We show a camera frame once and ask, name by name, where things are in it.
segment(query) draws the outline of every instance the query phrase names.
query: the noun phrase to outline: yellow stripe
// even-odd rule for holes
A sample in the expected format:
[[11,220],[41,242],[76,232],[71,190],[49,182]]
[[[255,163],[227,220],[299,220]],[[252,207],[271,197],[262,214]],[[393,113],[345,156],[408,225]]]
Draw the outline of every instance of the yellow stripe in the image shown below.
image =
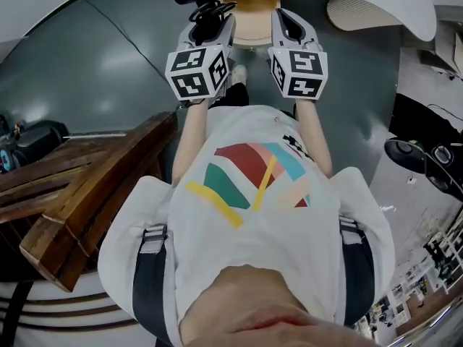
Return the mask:
[[238,213],[233,208],[226,204],[222,197],[211,188],[205,187],[204,185],[199,185],[196,181],[190,181],[185,186],[185,188],[191,190],[197,195],[200,195],[215,205],[216,208],[222,213],[222,215],[224,215],[225,218],[230,221],[234,228],[239,228],[244,223],[241,216],[238,215]]
[[272,175],[273,167],[276,165],[276,157],[272,155],[268,162],[267,170],[263,175],[263,179],[260,182],[258,193],[255,195],[254,204],[252,205],[253,211],[259,211],[260,205],[262,205],[263,195],[266,192],[268,180],[270,180],[270,176]]

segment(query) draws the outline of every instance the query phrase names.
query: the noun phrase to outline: black cable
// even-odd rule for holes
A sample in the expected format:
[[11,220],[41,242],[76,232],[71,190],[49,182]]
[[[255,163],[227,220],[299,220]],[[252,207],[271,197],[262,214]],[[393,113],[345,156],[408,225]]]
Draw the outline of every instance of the black cable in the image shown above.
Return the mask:
[[202,23],[204,20],[212,21],[218,18],[219,21],[225,19],[225,13],[229,12],[237,5],[236,2],[221,3],[219,0],[209,1],[195,9],[188,20],[190,22]]
[[129,36],[126,35],[126,34],[116,25],[116,23],[114,23],[114,22],[111,20],[111,18],[109,18],[106,14],[104,14],[95,4],[91,3],[91,2],[88,1],[88,0],[83,0],[83,1],[85,1],[88,5],[90,5],[92,8],[94,8],[98,13],[100,13],[103,17],[105,17],[105,18],[106,18],[106,19],[107,19],[107,20],[108,20],[108,21],[120,32],[120,34],[121,34],[122,36],[124,36],[124,38],[125,38],[127,41],[129,41],[129,43],[132,44],[132,46],[135,48],[135,50],[138,51],[138,53],[139,53],[143,58],[145,58],[145,60],[150,64],[150,66],[152,66],[152,67],[154,68],[154,70],[155,70],[156,72],[158,72],[159,76],[160,76],[164,81],[166,81],[167,83],[169,83],[169,82],[167,81],[167,79],[164,77],[164,75],[159,71],[159,69],[157,69],[156,66],[155,66],[153,63],[150,62],[150,59],[148,59],[148,58],[145,56],[145,54],[143,54],[143,53],[140,51],[140,49],[135,45],[135,43],[134,43],[132,40],[130,40]]
[[445,108],[442,108],[441,106],[438,106],[437,104],[429,104],[429,105],[426,106],[426,108],[431,108],[431,107],[434,107],[434,108],[437,108],[437,109],[441,109],[442,111],[444,111],[444,112],[450,114],[451,116],[455,117],[456,119],[459,119],[460,121],[463,121],[463,119],[461,119],[461,118],[455,116],[452,112],[447,111]]

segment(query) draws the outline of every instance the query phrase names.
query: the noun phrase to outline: shelf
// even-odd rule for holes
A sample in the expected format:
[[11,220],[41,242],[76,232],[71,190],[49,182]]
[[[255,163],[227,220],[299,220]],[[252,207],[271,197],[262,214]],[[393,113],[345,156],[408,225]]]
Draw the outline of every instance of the shelf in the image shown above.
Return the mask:
[[406,287],[409,288],[412,284],[419,281],[419,279],[421,279],[424,275],[426,275],[428,271],[431,270],[433,267],[434,267],[434,262],[431,262],[426,267],[418,268],[417,270],[419,271],[417,271],[416,273],[412,273],[412,275],[409,278],[407,277]]
[[451,243],[452,243],[452,244],[455,244],[457,239],[460,239],[461,241],[463,241],[463,239],[460,238],[460,235],[461,235],[461,234],[458,234],[458,235],[456,236],[455,240],[452,240]]
[[454,270],[451,272],[450,275],[453,275],[455,271],[457,271],[459,268],[461,268],[461,266],[457,266],[456,268],[454,268]]
[[453,243],[455,243],[455,241],[456,241],[458,238],[460,238],[460,235],[462,235],[462,234],[463,234],[463,228],[459,231],[459,233],[458,233],[454,238],[452,238],[452,239],[449,238],[449,240],[450,240],[451,243],[453,244]]
[[437,269],[431,269],[426,274],[426,278],[429,281],[429,284],[434,292],[438,291],[440,288],[443,288],[443,280],[438,278],[439,272]]
[[457,284],[461,278],[463,278],[463,274],[461,274],[461,275],[458,277],[458,279],[456,279],[456,280],[451,284],[451,286],[449,286],[448,288],[447,288],[447,286],[446,286],[445,283],[444,283],[443,286],[445,287],[446,291],[447,291],[447,292],[450,291],[450,290],[452,289],[452,287],[453,287],[455,284]]

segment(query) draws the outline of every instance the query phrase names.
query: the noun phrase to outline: concrete floor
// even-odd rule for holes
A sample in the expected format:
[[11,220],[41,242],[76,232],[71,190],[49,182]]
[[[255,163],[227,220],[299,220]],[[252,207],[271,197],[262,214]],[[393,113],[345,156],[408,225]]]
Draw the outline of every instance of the concrete floor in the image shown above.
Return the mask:
[[[91,1],[162,72],[194,9],[173,0]],[[334,169],[356,166],[369,182],[394,105],[399,29],[339,31],[326,18],[327,1],[281,0],[281,5],[314,26],[328,53],[329,79],[318,110]],[[293,102],[280,96],[271,79],[265,52],[237,49],[231,57],[248,67],[251,103],[292,110]],[[70,132],[130,129],[177,105],[154,69],[82,0],[41,25],[0,65],[0,99],[10,121],[54,119]]]

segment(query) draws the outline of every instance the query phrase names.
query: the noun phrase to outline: shoe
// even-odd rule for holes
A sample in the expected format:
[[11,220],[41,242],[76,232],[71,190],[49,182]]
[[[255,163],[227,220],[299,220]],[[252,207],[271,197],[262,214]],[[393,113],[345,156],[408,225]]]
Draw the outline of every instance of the shoe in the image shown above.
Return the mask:
[[247,69],[245,66],[242,64],[238,64],[235,67],[233,67],[233,70],[231,71],[231,86],[235,84],[242,83],[246,85],[246,80],[247,80]]

